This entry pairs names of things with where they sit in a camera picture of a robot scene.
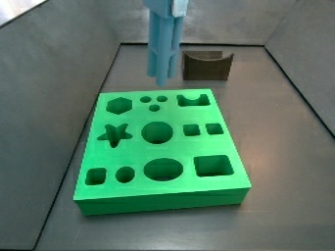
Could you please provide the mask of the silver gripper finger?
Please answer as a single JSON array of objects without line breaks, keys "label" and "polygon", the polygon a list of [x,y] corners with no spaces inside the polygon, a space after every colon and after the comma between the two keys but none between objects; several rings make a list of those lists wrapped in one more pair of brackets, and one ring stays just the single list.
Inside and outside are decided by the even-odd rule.
[{"label": "silver gripper finger", "polygon": [[189,0],[171,0],[171,14],[179,18],[187,15]]}]

